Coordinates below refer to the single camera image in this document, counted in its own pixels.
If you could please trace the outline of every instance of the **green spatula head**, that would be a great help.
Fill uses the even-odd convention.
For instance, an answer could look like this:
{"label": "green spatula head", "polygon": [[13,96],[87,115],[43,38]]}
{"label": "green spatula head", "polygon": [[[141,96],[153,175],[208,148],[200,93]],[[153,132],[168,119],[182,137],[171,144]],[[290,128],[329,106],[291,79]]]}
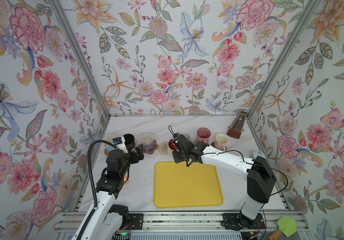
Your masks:
{"label": "green spatula head", "polygon": [[287,237],[291,236],[293,233],[297,231],[296,221],[291,217],[282,217],[280,220],[277,221],[277,224],[279,225],[279,229]]}

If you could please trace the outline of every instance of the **brown wooden metronome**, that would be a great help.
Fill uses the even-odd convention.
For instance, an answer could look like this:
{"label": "brown wooden metronome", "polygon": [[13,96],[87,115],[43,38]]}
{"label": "brown wooden metronome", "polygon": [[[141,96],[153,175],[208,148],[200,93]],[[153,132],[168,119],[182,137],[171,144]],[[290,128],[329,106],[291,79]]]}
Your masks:
{"label": "brown wooden metronome", "polygon": [[239,139],[246,118],[246,112],[240,112],[229,126],[227,135]]}

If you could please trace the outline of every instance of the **marble tabletop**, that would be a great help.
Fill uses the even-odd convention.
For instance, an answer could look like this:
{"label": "marble tabletop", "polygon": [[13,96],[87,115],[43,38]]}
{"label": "marble tabletop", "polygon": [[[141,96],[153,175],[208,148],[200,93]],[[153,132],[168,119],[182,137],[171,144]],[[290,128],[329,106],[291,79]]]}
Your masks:
{"label": "marble tabletop", "polygon": [[[228,126],[235,116],[142,116],[142,117],[113,117],[111,118],[106,134],[115,137],[126,133],[133,134],[137,142],[145,134],[151,134],[157,143],[169,141],[172,138],[168,130],[171,125],[174,132],[187,132],[192,139],[196,138],[197,129],[206,127],[211,131],[210,143],[219,133],[226,134]],[[244,125],[240,139],[229,137],[227,149],[235,149],[249,157],[258,147],[252,137],[247,124]],[[95,165],[93,178],[95,183],[101,175],[101,171],[107,166],[106,156],[102,145]],[[144,160],[132,164],[128,184],[124,185],[115,204],[128,206],[130,211],[187,211],[187,210],[237,210],[241,209],[246,197],[246,181],[227,170],[217,168],[217,175],[221,186],[223,203],[219,206],[209,207],[183,207],[183,208],[157,208],[153,203],[155,164],[161,161],[173,161],[173,157],[162,155],[156,150],[153,154],[144,154]],[[79,211],[86,212],[92,203],[91,185],[88,183]],[[279,194],[273,195],[264,209],[284,209]]]}

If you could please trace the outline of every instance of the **wooden spatula handle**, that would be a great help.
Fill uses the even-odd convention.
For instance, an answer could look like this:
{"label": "wooden spatula handle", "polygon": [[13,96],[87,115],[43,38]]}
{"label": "wooden spatula handle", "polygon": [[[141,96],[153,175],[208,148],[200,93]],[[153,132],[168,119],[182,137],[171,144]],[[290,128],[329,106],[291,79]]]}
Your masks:
{"label": "wooden spatula handle", "polygon": [[279,236],[281,236],[282,231],[280,229],[277,229],[274,233],[272,233],[272,235],[270,235],[268,237],[269,240],[276,240],[277,238],[279,238]]}

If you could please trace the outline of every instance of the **coaster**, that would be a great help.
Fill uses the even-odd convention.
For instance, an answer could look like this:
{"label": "coaster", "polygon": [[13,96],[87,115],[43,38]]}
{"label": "coaster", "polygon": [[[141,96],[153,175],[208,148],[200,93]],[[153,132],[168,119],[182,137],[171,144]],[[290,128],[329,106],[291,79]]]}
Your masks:
{"label": "coaster", "polygon": [[157,150],[159,148],[159,145],[157,144],[157,141],[154,140],[153,142],[153,150],[152,151],[149,151],[149,153],[146,153],[146,151],[143,149],[143,153],[146,153],[146,154],[153,154],[155,152],[155,150]]}
{"label": "coaster", "polygon": [[[211,143],[211,146],[214,147],[214,142]],[[225,150],[223,150],[223,149],[219,149],[219,150],[226,152],[226,147],[225,147]]]}
{"label": "coaster", "polygon": [[162,155],[169,155],[168,154],[168,142],[162,142],[159,145],[159,153]]}

